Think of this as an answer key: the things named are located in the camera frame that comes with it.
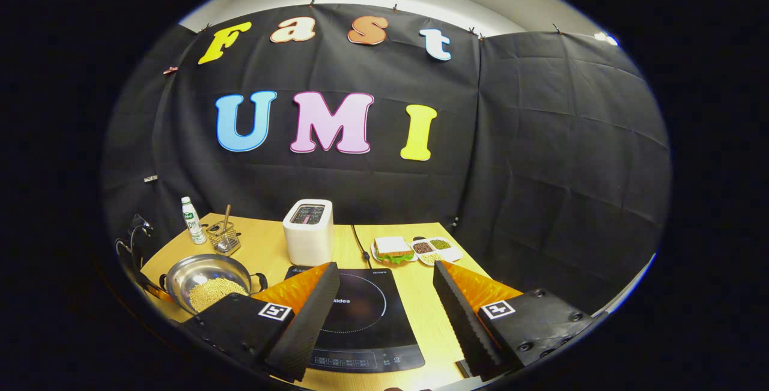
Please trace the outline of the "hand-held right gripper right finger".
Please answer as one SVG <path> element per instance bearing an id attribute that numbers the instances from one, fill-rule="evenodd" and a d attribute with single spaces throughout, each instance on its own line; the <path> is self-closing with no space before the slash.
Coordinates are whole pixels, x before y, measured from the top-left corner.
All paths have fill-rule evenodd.
<path id="1" fill-rule="evenodd" d="M 549 289 L 521 292 L 448 261 L 434 263 L 433 285 L 470 375 L 484 381 L 553 357 L 597 322 Z"/>

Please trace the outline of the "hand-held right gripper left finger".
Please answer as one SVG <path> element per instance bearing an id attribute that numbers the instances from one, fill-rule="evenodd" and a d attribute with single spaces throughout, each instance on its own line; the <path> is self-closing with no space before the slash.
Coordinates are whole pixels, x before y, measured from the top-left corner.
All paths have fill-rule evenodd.
<path id="1" fill-rule="evenodd" d="M 302 381 L 339 285 L 337 263 L 327 262 L 252 296 L 228 294 L 180 328 L 241 370 Z"/>

